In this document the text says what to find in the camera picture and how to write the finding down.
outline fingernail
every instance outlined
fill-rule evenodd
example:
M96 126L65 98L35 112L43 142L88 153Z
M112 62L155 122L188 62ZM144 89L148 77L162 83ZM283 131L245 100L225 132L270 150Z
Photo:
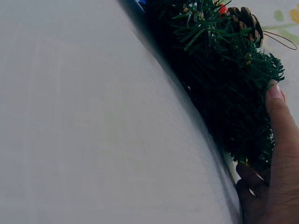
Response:
M271 88L268 89L268 93L272 98L278 98L284 100L284 97L282 95L282 92L279 88L277 81L271 80L269 82L269 86L271 86Z

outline white surface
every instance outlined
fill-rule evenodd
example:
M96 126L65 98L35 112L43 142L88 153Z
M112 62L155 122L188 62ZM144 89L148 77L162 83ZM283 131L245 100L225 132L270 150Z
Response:
M116 0L0 1L0 150L4 224L240 220L199 114Z

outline christmas wreath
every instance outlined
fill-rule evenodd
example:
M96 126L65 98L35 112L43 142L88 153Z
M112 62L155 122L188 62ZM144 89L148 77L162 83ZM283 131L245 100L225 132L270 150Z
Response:
M234 161L270 166L275 145L265 108L268 83L284 79L281 61L259 51L255 15L213 0L140 3L165 57L220 149Z

